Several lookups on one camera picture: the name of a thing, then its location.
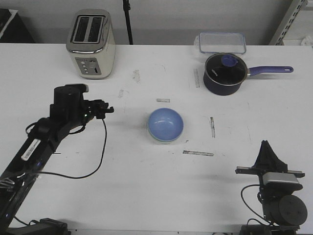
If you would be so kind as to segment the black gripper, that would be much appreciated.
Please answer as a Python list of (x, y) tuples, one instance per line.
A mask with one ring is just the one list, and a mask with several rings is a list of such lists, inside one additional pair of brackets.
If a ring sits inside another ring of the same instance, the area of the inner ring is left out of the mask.
[(103, 100), (85, 100), (89, 91), (86, 84), (67, 84), (54, 89), (54, 101), (50, 105), (49, 117), (61, 122), (89, 122), (93, 118), (104, 119), (113, 113), (114, 107)]
[[(271, 170), (265, 170), (266, 164), (269, 164)], [(237, 174), (256, 175), (259, 179), (259, 196), (258, 200), (262, 204), (263, 215), (270, 215), (270, 212), (275, 210), (272, 203), (278, 202), (286, 195), (292, 195), (295, 191), (303, 189), (302, 184), (298, 185), (264, 185), (262, 176), (267, 172), (279, 172), (294, 174), (297, 179), (303, 178), (305, 173), (302, 171), (288, 170), (288, 165), (280, 160), (272, 150), (271, 145), (267, 140), (261, 142), (258, 156), (252, 167), (238, 166), (235, 169)]]

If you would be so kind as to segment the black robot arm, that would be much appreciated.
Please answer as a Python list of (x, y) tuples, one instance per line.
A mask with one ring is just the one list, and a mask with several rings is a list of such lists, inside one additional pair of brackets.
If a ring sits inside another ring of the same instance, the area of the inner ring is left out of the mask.
[(68, 84), (54, 89), (48, 117), (30, 125), (27, 139), (0, 177), (0, 233), (9, 225), (43, 168), (61, 141), (85, 130), (94, 118), (104, 120), (114, 108), (103, 100), (85, 100), (85, 84)]
[(299, 179), (305, 176), (302, 171), (289, 170), (288, 165), (281, 161), (270, 146), (263, 140), (259, 154), (253, 166), (237, 167), (237, 174), (258, 176), (258, 201), (262, 205), (264, 220), (256, 224), (241, 226), (241, 235), (294, 235), (299, 226), (308, 217), (308, 210), (304, 202), (293, 193), (303, 186)]

